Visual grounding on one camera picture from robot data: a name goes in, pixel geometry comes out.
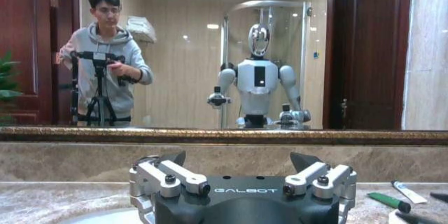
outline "toothpaste tube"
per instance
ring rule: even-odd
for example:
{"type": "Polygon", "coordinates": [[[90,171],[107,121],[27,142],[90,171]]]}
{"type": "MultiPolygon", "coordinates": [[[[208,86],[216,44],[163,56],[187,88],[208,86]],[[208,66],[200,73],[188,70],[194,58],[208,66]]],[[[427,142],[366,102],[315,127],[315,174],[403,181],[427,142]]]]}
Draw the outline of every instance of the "toothpaste tube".
{"type": "Polygon", "coordinates": [[[394,180],[391,183],[394,188],[398,189],[400,193],[403,193],[407,196],[407,198],[412,201],[412,203],[422,204],[428,202],[426,198],[422,197],[415,191],[410,190],[400,181],[394,180]]]}

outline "black toothbrush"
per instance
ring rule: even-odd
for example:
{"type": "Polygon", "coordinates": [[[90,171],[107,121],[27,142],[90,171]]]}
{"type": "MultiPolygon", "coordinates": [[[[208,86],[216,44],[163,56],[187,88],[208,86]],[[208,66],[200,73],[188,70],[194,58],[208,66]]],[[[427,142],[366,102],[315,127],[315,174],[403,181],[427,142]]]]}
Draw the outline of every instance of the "black toothbrush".
{"type": "Polygon", "coordinates": [[[434,220],[430,220],[428,218],[424,218],[418,215],[411,214],[403,214],[400,212],[395,213],[396,216],[399,216],[408,224],[442,224],[434,220]]]}
{"type": "Polygon", "coordinates": [[[430,195],[442,200],[443,202],[448,203],[448,194],[436,194],[436,193],[430,193],[430,195]]]}

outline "hand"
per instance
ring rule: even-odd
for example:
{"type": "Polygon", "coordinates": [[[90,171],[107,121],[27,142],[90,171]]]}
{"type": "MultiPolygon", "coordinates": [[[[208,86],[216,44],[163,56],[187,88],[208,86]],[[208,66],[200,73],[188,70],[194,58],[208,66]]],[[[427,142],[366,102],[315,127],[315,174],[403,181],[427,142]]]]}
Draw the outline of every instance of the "hand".
{"type": "Polygon", "coordinates": [[[131,66],[123,64],[120,61],[115,61],[115,63],[107,66],[116,76],[126,76],[130,73],[131,66]]]}

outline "tripod leg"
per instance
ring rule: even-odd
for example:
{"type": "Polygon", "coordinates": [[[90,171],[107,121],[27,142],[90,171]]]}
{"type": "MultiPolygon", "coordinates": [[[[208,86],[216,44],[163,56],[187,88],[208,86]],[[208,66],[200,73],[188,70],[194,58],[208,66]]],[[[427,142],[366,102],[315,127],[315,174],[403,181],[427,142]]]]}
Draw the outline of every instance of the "tripod leg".
{"type": "Polygon", "coordinates": [[[104,99],[98,100],[98,107],[99,107],[99,121],[100,126],[104,126],[104,99]]]}
{"type": "Polygon", "coordinates": [[[87,126],[91,126],[91,115],[92,115],[92,111],[95,108],[95,104],[98,103],[96,97],[92,98],[91,103],[88,105],[88,110],[87,110],[87,126]]]}
{"type": "Polygon", "coordinates": [[[114,108],[112,108],[110,98],[106,98],[104,103],[106,103],[107,109],[110,111],[110,125],[114,126],[115,122],[118,120],[118,116],[115,115],[115,111],[114,111],[114,108]]]}

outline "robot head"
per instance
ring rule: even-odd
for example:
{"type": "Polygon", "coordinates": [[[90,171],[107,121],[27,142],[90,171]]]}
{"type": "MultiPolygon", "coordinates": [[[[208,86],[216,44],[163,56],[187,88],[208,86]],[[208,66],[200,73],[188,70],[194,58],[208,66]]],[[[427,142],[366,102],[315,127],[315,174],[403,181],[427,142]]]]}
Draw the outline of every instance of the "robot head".
{"type": "Polygon", "coordinates": [[[266,52],[268,50],[270,38],[271,33],[267,26],[262,24],[255,24],[251,27],[248,38],[250,49],[254,56],[264,57],[264,55],[267,54],[266,52]]]}

